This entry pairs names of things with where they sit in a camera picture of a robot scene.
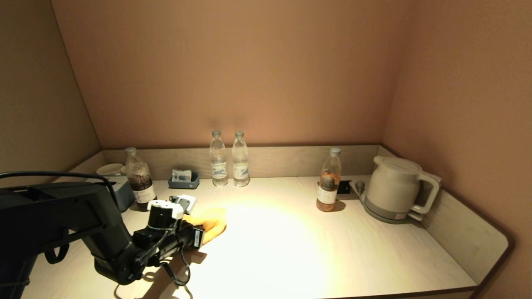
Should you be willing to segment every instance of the robotic arm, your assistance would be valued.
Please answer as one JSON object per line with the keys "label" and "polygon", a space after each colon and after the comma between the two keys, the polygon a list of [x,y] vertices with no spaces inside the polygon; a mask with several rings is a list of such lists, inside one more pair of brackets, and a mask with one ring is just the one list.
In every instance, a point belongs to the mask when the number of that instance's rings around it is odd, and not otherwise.
{"label": "robotic arm", "polygon": [[184,247],[200,248],[204,230],[182,220],[190,201],[152,201],[147,227],[128,232],[116,205],[111,183],[101,176],[66,172],[7,172],[15,176],[97,178],[103,184],[58,182],[0,189],[0,298],[20,298],[39,253],[51,263],[62,261],[69,243],[82,239],[94,256],[95,270],[120,285],[142,278],[147,266],[161,262]]}

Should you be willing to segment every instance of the plastic water bottle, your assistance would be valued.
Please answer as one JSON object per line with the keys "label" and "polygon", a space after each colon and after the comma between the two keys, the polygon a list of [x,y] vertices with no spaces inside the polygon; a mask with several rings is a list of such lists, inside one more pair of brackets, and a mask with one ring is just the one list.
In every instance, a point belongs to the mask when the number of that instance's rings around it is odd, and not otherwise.
{"label": "plastic water bottle", "polygon": [[226,146],[222,141],[220,131],[212,131],[211,147],[209,148],[211,158],[212,183],[215,186],[225,186],[228,182]]}
{"label": "plastic water bottle", "polygon": [[148,164],[137,155],[136,148],[128,147],[124,151],[127,155],[126,176],[128,177],[131,189],[133,189],[135,202],[139,210],[147,211],[148,202],[157,199]]}
{"label": "plastic water bottle", "polygon": [[336,192],[340,185],[340,149],[333,147],[330,156],[327,158],[321,169],[320,187],[318,188],[318,198],[316,206],[323,212],[334,210],[336,202]]}
{"label": "plastic water bottle", "polygon": [[244,187],[250,183],[247,162],[247,145],[244,141],[244,132],[235,133],[235,142],[232,148],[233,154],[233,182],[237,187]]}

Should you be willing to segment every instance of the small gray holder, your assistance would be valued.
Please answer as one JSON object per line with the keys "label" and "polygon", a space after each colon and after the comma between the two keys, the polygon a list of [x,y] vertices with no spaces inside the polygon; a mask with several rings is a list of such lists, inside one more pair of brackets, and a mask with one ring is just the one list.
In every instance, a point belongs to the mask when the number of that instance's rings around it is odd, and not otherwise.
{"label": "small gray holder", "polygon": [[200,178],[197,172],[192,172],[192,181],[172,181],[172,178],[168,179],[168,188],[170,189],[196,189],[200,184]]}

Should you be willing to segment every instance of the kettle lid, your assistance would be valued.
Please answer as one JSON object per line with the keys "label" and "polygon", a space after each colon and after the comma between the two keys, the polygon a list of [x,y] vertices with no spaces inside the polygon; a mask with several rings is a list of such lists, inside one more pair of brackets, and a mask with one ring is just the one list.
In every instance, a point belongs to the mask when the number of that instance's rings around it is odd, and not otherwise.
{"label": "kettle lid", "polygon": [[418,173],[421,171],[421,166],[416,163],[396,157],[389,157],[383,160],[383,165],[389,169],[402,172],[402,173]]}

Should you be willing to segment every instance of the bottle label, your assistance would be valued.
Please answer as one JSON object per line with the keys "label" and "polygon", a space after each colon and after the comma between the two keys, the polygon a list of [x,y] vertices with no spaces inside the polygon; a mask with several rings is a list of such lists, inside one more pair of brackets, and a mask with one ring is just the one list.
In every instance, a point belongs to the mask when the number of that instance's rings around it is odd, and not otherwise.
{"label": "bottle label", "polygon": [[212,178],[223,179],[227,176],[227,162],[212,164]]}
{"label": "bottle label", "polygon": [[318,187],[318,200],[325,204],[334,203],[334,201],[336,200],[337,191],[338,190],[325,191],[321,187]]}
{"label": "bottle label", "polygon": [[155,190],[153,189],[153,185],[141,191],[133,191],[133,194],[135,195],[135,201],[138,203],[147,203],[155,199]]}
{"label": "bottle label", "polygon": [[247,171],[247,163],[233,165],[233,177],[237,180],[246,179],[249,176]]}

